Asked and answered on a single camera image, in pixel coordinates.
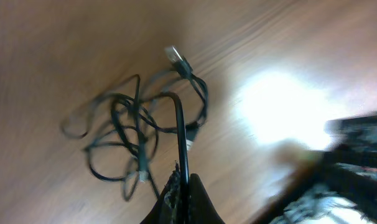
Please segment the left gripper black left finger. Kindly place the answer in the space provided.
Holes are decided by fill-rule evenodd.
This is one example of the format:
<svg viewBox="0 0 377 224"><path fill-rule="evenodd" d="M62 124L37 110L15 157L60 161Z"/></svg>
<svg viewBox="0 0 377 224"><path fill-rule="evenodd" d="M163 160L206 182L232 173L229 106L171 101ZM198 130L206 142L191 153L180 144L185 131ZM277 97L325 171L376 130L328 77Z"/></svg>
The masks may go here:
<svg viewBox="0 0 377 224"><path fill-rule="evenodd" d="M178 163L175 163L175 170L160 197L141 224L178 224L181 221L180 208L180 169Z"/></svg>

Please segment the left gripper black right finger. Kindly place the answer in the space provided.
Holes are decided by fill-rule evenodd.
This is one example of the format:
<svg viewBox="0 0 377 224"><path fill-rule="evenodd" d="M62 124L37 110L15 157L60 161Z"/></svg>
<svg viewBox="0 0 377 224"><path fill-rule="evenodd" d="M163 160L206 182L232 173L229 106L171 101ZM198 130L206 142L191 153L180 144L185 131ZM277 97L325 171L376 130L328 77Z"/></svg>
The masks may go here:
<svg viewBox="0 0 377 224"><path fill-rule="evenodd" d="M224 224L198 174L190 175L190 224Z"/></svg>

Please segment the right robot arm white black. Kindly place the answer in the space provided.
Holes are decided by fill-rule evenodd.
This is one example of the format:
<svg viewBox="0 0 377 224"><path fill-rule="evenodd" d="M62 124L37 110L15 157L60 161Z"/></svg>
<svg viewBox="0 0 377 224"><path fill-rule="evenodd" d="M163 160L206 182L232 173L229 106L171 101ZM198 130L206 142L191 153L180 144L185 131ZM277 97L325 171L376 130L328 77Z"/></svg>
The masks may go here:
<svg viewBox="0 0 377 224"><path fill-rule="evenodd" d="M377 112L330 120L326 132L341 141L256 223L347 223L335 211L377 223Z"/></svg>

